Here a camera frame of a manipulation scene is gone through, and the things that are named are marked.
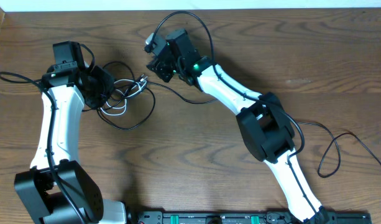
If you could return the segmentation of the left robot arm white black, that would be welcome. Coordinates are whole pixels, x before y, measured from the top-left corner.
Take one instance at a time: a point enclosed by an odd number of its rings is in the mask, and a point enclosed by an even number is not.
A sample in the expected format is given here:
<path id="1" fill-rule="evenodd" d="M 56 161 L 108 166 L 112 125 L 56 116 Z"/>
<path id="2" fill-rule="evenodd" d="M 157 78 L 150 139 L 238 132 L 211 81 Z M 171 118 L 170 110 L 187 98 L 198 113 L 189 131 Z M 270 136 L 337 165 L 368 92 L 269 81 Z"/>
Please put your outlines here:
<path id="1" fill-rule="evenodd" d="M 124 203 L 104 199 L 79 162 L 78 138 L 85 106 L 95 110 L 114 91 L 114 78 L 93 62 L 85 45 L 53 45 L 53 64 L 35 85 L 44 106 L 39 145 L 30 169 L 14 188 L 34 223 L 127 223 Z"/>

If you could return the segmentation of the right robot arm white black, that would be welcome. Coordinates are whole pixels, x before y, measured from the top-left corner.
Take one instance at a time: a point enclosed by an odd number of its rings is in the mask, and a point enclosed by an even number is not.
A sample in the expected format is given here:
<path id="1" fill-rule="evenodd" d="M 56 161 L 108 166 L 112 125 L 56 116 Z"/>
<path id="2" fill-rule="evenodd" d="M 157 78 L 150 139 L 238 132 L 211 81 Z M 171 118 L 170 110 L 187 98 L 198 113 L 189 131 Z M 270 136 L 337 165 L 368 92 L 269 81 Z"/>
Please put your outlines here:
<path id="1" fill-rule="evenodd" d="M 329 220 L 302 173 L 293 138 L 299 125 L 273 93 L 252 91 L 231 78 L 212 58 L 201 56 L 185 29 L 166 37 L 152 33 L 145 51 L 153 54 L 147 68 L 164 82 L 174 75 L 211 95 L 231 110 L 248 151 L 274 174 L 290 213 L 303 223 Z"/>

